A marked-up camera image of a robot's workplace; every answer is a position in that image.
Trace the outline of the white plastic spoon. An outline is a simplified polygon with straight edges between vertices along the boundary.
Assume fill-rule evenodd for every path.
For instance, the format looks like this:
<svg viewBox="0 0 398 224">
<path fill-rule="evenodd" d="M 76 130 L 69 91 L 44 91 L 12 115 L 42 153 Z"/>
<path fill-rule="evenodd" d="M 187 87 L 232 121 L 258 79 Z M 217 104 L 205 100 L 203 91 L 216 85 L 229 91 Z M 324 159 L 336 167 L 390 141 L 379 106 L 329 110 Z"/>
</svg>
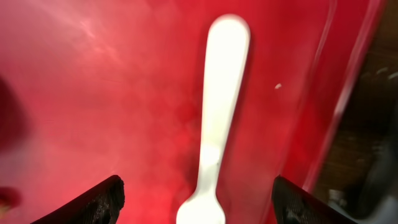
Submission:
<svg viewBox="0 0 398 224">
<path fill-rule="evenodd" d="M 226 221 L 216 197 L 216 186 L 244 75 L 250 38 L 246 21 L 234 14 L 218 17 L 208 31 L 197 186 L 179 207 L 177 224 L 219 224 Z"/>
</svg>

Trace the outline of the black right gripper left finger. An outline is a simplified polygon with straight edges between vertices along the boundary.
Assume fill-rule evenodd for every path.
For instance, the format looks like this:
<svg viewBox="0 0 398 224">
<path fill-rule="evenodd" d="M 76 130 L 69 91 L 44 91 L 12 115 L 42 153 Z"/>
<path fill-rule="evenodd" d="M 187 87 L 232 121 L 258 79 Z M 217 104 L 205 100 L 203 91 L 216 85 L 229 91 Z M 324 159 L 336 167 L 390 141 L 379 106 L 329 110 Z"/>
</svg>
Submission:
<svg viewBox="0 0 398 224">
<path fill-rule="evenodd" d="M 112 175 L 33 224 L 115 224 L 124 204 L 124 182 Z"/>
</svg>

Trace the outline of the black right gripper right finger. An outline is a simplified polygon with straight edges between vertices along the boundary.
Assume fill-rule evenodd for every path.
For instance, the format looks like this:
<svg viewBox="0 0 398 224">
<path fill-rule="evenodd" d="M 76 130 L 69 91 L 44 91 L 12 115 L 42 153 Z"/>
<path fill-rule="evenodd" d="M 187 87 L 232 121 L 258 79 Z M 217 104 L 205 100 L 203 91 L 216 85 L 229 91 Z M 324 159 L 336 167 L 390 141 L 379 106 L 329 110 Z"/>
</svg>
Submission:
<svg viewBox="0 0 398 224">
<path fill-rule="evenodd" d="M 274 179 L 272 204 L 277 224 L 356 224 L 280 175 Z"/>
</svg>

